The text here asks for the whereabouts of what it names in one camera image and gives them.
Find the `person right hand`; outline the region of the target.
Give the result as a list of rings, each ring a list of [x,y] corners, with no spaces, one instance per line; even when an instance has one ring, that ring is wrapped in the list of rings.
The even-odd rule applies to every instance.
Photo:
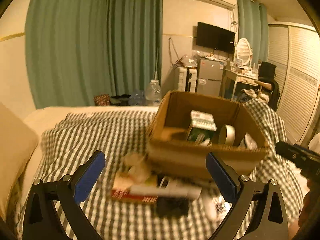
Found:
[[[299,215],[299,219],[289,226],[288,239],[293,239],[299,228],[307,221],[313,206],[317,203],[317,199],[319,198],[319,184],[315,183],[314,181],[308,180],[306,185],[310,189],[310,191],[305,195],[303,199],[304,205]]]

